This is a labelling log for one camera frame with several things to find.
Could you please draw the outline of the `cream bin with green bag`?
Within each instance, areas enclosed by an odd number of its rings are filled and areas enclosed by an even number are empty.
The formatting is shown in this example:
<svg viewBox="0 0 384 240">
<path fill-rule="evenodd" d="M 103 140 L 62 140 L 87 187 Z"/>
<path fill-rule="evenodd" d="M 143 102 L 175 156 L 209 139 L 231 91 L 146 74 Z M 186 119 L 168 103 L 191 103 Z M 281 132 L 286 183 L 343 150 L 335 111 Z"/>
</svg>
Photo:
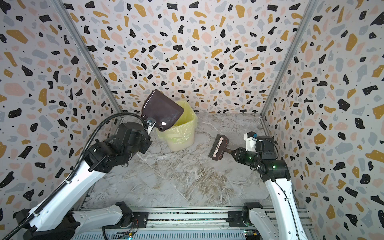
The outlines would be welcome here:
<svg viewBox="0 0 384 240">
<path fill-rule="evenodd" d="M 176 103 L 184 109 L 178 121 L 168 130 L 160 132 L 158 137 L 166 141 L 172 152 L 186 149 L 194 144 L 195 130 L 198 125 L 198 117 L 187 101 L 179 100 Z"/>
</svg>

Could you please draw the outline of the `brown cartoon face hand broom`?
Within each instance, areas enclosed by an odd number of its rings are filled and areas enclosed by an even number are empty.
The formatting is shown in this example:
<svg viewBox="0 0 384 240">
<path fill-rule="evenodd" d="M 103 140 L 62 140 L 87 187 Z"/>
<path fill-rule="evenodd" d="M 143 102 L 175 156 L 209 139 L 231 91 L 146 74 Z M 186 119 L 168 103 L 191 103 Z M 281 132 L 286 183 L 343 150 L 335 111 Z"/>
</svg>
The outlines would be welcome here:
<svg viewBox="0 0 384 240">
<path fill-rule="evenodd" d="M 225 135 L 217 135 L 209 153 L 209 158 L 214 161 L 223 159 L 224 153 L 231 154 L 233 150 L 227 148 L 230 140 Z"/>
</svg>

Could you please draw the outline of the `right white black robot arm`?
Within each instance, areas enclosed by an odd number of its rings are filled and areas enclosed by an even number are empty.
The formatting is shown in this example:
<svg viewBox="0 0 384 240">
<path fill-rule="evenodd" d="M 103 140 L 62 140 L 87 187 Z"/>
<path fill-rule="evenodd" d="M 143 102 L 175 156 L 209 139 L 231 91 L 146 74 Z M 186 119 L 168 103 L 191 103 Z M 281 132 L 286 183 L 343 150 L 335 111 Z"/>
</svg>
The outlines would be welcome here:
<svg viewBox="0 0 384 240">
<path fill-rule="evenodd" d="M 260 174 L 270 194 L 277 225 L 275 226 L 266 211 L 254 204 L 245 204 L 244 222 L 256 227 L 263 240 L 307 240 L 292 189 L 291 176 L 287 164 L 279 160 L 274 138 L 245 134 L 244 148 L 231 152 L 234 160 Z"/>
</svg>

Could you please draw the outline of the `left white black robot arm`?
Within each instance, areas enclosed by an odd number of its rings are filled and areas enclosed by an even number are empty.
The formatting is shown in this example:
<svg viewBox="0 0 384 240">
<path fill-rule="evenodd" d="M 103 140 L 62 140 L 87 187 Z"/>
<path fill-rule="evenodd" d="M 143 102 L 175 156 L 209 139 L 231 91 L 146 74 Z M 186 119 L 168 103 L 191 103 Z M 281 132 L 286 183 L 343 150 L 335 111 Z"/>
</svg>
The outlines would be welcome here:
<svg viewBox="0 0 384 240">
<path fill-rule="evenodd" d="M 70 240 L 97 228 L 128 228 L 136 224 L 132 210 L 124 202 L 93 211 L 74 211 L 73 207 L 90 187 L 114 167 L 126 167 L 136 153 L 148 150 L 152 144 L 150 133 L 155 120 L 148 119 L 146 124 L 147 127 L 133 122 L 120 124 L 116 135 L 86 150 L 79 168 L 73 170 L 74 176 L 63 181 L 63 188 L 56 188 L 58 193 L 49 203 L 18 212 L 18 224 L 33 217 L 23 225 L 26 229 L 23 239 Z"/>
</svg>

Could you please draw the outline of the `dark brown plastic dustpan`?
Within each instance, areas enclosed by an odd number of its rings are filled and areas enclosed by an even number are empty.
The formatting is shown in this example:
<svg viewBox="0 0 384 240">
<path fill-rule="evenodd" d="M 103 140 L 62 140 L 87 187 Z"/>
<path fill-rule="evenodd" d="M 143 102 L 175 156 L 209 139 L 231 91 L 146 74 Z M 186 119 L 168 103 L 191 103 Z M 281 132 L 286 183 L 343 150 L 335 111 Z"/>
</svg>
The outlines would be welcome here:
<svg viewBox="0 0 384 240">
<path fill-rule="evenodd" d="M 154 90 L 146 99 L 141 116 L 144 120 L 155 121 L 154 127 L 164 132 L 175 125 L 184 109 L 159 90 Z"/>
</svg>

